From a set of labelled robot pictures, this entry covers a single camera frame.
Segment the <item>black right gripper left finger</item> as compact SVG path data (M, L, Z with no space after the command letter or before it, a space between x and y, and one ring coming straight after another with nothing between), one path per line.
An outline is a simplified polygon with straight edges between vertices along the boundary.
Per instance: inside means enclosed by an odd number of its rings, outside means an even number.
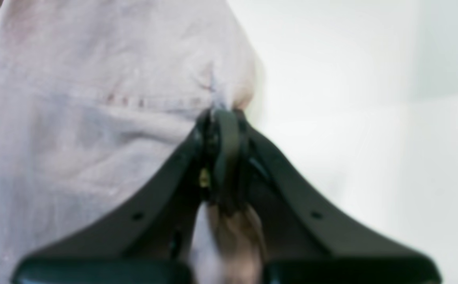
M24 257L13 284L193 284L188 258L208 197L205 132L210 111L150 181L94 224Z

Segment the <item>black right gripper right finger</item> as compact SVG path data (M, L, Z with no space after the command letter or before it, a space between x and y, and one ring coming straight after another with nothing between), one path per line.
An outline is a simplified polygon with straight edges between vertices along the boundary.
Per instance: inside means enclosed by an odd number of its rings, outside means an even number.
M260 284L440 284L434 262L328 201L241 111L213 113L220 215L252 213Z

